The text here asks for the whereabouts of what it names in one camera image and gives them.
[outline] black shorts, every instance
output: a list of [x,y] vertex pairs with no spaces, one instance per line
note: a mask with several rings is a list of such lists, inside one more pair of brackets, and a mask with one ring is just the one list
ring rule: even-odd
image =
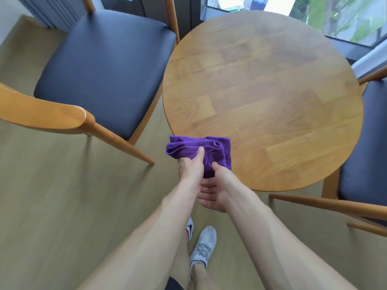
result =
[[180,284],[172,277],[169,278],[165,290],[184,290]]

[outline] outdoor view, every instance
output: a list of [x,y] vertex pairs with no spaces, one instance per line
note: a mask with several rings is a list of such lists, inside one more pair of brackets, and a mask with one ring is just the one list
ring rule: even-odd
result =
[[207,5],[289,15],[325,35],[366,46],[387,33],[387,0],[208,0]]

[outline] right hand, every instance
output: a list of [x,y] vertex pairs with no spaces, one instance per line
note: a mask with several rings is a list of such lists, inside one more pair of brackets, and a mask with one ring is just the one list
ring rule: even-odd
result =
[[212,168],[215,171],[215,177],[202,179],[197,198],[205,208],[225,213],[227,202],[243,184],[233,172],[217,162],[212,163]]

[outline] chair seat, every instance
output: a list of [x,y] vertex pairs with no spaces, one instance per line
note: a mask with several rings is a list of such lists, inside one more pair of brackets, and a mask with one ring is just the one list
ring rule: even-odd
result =
[[175,39],[162,22],[96,11],[81,18],[53,54],[34,96],[82,107],[127,140],[157,93]]
[[[339,198],[387,206],[387,81],[369,82],[363,102],[363,128],[341,168]],[[387,221],[371,220],[387,226]]]

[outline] white sneaker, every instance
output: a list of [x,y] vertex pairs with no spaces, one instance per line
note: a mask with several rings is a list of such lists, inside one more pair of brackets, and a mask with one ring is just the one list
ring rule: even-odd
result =
[[187,233],[188,233],[188,241],[190,241],[192,238],[192,233],[194,232],[193,230],[195,229],[194,222],[192,221],[191,217],[188,220],[188,223],[187,223],[185,229],[187,230]]
[[214,252],[216,245],[216,230],[213,226],[207,226],[201,232],[195,249],[193,250],[190,261],[191,261],[191,272],[192,266],[195,263],[202,263],[207,268],[208,260]]

